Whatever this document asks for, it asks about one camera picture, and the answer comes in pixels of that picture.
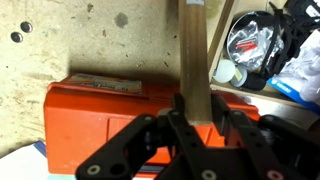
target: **wooden stick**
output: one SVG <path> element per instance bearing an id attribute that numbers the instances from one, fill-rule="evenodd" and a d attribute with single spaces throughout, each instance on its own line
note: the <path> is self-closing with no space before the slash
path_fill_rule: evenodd
<path id="1" fill-rule="evenodd" d="M 190 124 L 212 122 L 205 0 L 179 0 L 181 94 Z"/>

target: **screw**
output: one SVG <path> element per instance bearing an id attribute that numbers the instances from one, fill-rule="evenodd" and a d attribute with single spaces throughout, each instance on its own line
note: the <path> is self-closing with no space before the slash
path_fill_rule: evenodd
<path id="1" fill-rule="evenodd" d="M 174 115 L 174 116 L 179 116 L 179 112 L 178 111 L 173 111 L 171 114 Z"/>
<path id="2" fill-rule="evenodd" d="M 201 176 L 202 176 L 202 179 L 204 179 L 204 180 L 216 180 L 217 179 L 216 173 L 213 172 L 212 170 L 209 170 L 209 169 L 202 171 Z"/>
<path id="3" fill-rule="evenodd" d="M 151 116 L 146 116 L 146 117 L 144 118 L 144 120 L 150 121 L 150 120 L 152 120 L 152 117 L 151 117 Z"/>
<path id="4" fill-rule="evenodd" d="M 237 116 L 240 116 L 242 113 L 240 111 L 234 111 L 233 114 L 237 115 Z"/>
<path id="5" fill-rule="evenodd" d="M 268 121 L 273 121 L 273 117 L 272 117 L 272 116 L 266 116 L 265 118 L 266 118 L 266 120 L 268 120 Z"/>
<path id="6" fill-rule="evenodd" d="M 100 172 L 101 168 L 98 165 L 92 165 L 87 169 L 87 173 L 91 176 L 96 175 Z"/>
<path id="7" fill-rule="evenodd" d="M 267 176 L 270 180 L 283 180 L 283 175 L 276 170 L 269 170 Z"/>

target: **plastic bag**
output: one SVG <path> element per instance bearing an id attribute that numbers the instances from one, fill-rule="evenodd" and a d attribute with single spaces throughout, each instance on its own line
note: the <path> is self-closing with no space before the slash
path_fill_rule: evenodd
<path id="1" fill-rule="evenodd" d="M 277 79 L 288 82 L 292 88 L 300 92 L 301 99 L 318 105 L 320 105 L 319 43 L 320 39 L 317 41 L 314 37 L 309 38 L 302 45 L 299 56 L 288 62 L 277 76 Z"/>
<path id="2" fill-rule="evenodd" d="M 238 31 L 230 32 L 228 40 L 229 55 L 237 64 L 244 66 L 248 71 L 259 68 L 268 51 L 273 34 L 273 27 L 259 29 L 255 21 Z M 269 57 L 283 49 L 283 41 L 277 37 L 276 45 Z"/>

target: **orange case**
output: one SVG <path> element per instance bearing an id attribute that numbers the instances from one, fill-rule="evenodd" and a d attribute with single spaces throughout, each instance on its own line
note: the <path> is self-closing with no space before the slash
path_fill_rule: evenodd
<path id="1" fill-rule="evenodd" d="M 175 87 L 142 83 L 141 94 L 132 94 L 72 84 L 68 82 L 71 77 L 50 84 L 44 104 L 47 158 L 53 174 L 74 174 L 86 158 L 137 115 L 157 116 L 161 109 L 171 108 L 172 95 L 178 92 Z M 221 94 L 230 108 L 259 119 L 255 106 L 231 93 L 215 93 Z M 207 146 L 224 146 L 224 137 L 219 136 L 213 124 L 195 128 Z M 165 165 L 169 161 L 167 149 L 160 148 L 148 163 Z"/>

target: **white plastic cap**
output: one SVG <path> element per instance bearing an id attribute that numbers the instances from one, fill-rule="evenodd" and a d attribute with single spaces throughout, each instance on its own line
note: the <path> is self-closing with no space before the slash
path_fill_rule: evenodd
<path id="1" fill-rule="evenodd" d="M 226 83 L 233 78 L 235 71 L 236 66 L 231 60 L 221 59 L 213 78 L 219 83 Z"/>

